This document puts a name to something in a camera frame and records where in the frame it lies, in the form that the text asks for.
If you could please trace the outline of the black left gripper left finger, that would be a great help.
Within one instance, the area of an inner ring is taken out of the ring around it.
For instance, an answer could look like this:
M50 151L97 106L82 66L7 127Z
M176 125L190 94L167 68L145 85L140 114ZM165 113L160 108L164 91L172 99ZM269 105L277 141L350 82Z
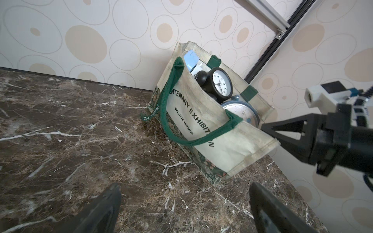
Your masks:
M113 183L80 213L57 229L57 233L112 233L121 205L121 190Z

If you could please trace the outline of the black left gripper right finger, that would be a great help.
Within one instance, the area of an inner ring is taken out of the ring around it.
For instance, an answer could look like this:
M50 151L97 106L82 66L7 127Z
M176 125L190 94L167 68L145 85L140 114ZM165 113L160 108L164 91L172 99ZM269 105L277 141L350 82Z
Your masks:
M315 233L295 213L282 204L260 183L249 188L250 205L259 233Z

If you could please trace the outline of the canvas tote bag green handles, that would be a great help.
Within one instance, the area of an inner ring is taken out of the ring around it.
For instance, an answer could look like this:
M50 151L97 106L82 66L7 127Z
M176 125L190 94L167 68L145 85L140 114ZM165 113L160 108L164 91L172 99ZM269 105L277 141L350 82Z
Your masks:
M177 43L152 100L150 115L156 118L167 137L176 142L212 185L227 180L276 149L280 142L224 110L197 85L187 70L184 55L194 51L203 62L222 68L233 79L233 92L265 120L273 111L242 78L193 42Z

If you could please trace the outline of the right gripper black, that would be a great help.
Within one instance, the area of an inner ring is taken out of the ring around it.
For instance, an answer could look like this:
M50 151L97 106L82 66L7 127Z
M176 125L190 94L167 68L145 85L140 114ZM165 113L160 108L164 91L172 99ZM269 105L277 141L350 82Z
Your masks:
M317 131L316 114L265 123L261 131L276 138L299 161L317 163L319 175L328 176L335 166L341 166L372 177L373 130L352 126L351 113L351 105L338 104Z

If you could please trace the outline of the blue round clock beige face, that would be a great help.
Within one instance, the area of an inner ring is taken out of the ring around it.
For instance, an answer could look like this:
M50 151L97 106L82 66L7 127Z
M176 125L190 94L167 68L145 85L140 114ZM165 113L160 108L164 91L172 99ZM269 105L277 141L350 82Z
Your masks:
M251 124L252 126L258 128L260 123L260 118L257 111L249 104L243 101L230 100L221 104L221 106L241 117L243 121Z

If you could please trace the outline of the small black round clock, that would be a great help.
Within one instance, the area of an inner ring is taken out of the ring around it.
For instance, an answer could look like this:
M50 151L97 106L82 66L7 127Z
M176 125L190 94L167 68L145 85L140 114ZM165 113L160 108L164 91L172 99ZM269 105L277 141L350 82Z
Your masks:
M232 81L222 68L216 67L209 72L201 70L194 75L194 79L202 90L219 104L233 95Z

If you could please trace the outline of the blue square clock white face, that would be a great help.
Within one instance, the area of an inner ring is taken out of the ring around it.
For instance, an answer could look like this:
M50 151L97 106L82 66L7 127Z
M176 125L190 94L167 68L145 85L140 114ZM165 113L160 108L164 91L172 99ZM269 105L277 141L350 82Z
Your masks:
M199 57L196 54L194 50L189 50L185 55L184 55L184 61L186 63L187 69L189 72L192 72L194 68L197 66Z

